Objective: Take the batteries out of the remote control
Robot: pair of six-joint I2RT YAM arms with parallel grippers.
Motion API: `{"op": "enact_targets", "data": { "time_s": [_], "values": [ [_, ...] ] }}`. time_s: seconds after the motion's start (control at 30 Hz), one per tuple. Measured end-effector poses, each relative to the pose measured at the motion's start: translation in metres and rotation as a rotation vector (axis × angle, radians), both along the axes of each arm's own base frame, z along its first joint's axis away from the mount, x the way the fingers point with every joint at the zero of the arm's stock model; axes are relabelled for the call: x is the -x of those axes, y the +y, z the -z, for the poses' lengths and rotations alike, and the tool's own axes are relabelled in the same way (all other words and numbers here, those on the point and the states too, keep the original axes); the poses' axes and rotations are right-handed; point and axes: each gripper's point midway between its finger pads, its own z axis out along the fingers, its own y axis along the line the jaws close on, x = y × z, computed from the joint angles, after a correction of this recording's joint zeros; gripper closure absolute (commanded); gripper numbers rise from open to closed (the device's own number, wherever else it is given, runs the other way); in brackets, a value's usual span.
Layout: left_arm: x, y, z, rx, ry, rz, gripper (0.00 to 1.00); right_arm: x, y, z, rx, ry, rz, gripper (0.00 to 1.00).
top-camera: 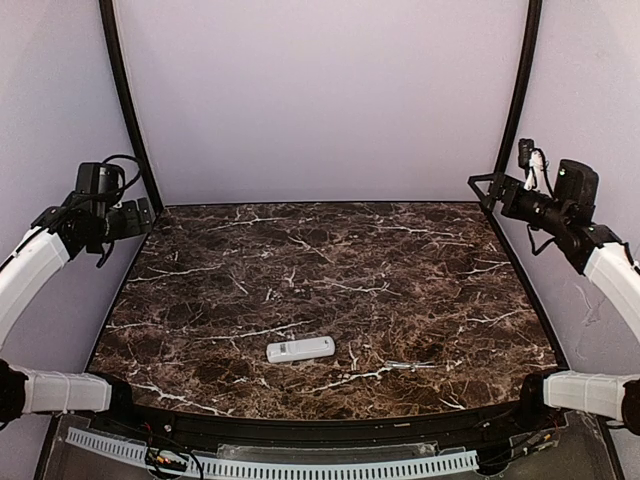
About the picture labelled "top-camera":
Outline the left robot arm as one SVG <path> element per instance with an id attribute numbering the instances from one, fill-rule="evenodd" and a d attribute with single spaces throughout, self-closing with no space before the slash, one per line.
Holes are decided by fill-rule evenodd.
<path id="1" fill-rule="evenodd" d="M 1 265 L 1 337 L 8 338 L 24 310 L 46 283 L 81 252 L 104 266 L 116 242 L 152 229 L 145 198 L 123 196 L 140 179 L 120 166 L 124 155 L 79 165 L 73 191 L 45 209 Z M 132 388 L 110 374 L 61 373 L 1 363 L 1 424 L 28 414 L 128 413 Z"/>

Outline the white remote control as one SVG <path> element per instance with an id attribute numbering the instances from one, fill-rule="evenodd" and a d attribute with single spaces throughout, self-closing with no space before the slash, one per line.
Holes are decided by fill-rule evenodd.
<path id="1" fill-rule="evenodd" d="M 335 342 L 329 336 L 271 343 L 266 348 L 269 363 L 289 363 L 333 356 Z"/>

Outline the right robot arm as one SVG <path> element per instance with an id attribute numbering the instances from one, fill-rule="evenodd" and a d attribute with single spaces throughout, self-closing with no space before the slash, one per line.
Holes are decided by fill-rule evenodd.
<path id="1" fill-rule="evenodd" d="M 593 222 L 599 177 L 589 166 L 561 160 L 547 195 L 503 173 L 474 175 L 468 184 L 481 204 L 502 203 L 502 214 L 542 230 L 571 266 L 595 285 L 633 334 L 639 332 L 639 263 L 608 226 Z M 638 375 L 587 374 L 573 370 L 532 373 L 520 390 L 517 421 L 540 427 L 553 409 L 576 410 L 615 420 L 639 432 Z"/>

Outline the clear handle screwdriver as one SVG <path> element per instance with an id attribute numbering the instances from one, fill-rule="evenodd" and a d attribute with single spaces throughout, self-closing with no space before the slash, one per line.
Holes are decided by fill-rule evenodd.
<path id="1" fill-rule="evenodd" d="M 409 370 L 417 371 L 423 369 L 433 369 L 435 365 L 431 362 L 398 362 L 398 361 L 386 361 L 385 367 L 395 370 Z"/>

